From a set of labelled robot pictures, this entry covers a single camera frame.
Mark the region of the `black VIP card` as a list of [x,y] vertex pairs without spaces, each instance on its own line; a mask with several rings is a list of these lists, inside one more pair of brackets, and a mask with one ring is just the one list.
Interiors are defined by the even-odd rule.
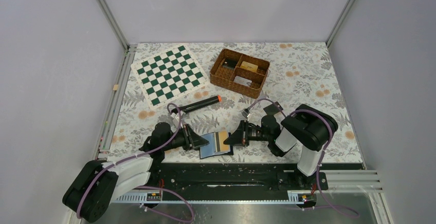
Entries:
[[280,113],[283,108],[278,102],[274,102],[273,104],[270,104],[263,108],[263,110],[267,115],[275,115],[277,113]]

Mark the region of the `black leather card holder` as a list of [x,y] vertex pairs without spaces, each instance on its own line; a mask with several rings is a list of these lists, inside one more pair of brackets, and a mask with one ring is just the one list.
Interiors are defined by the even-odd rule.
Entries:
[[206,159],[213,156],[233,156],[233,147],[224,144],[224,141],[229,138],[229,132],[222,130],[220,132],[208,133],[201,136],[209,143],[203,145],[199,150],[199,158]]

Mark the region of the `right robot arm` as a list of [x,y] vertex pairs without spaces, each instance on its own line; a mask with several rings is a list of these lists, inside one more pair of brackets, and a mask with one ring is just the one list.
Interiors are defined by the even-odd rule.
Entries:
[[260,126],[241,121],[238,128],[224,140],[224,144],[247,147],[251,141],[267,141],[270,152],[283,157],[298,142],[301,143],[295,182],[299,188],[308,189],[315,183],[315,174],[322,162],[325,145],[337,130],[338,124],[331,116],[301,104],[281,122],[274,115],[262,117]]

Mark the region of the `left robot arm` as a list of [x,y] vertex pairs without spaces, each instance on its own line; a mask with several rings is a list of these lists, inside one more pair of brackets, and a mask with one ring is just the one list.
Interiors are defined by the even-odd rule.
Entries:
[[111,202],[130,190],[140,186],[148,189],[165,186],[160,170],[166,151],[180,147],[186,151],[198,150],[208,143],[188,124],[180,125],[173,132],[169,123],[160,122],[133,155],[117,162],[91,160],[86,163],[62,202],[80,218],[93,223]]

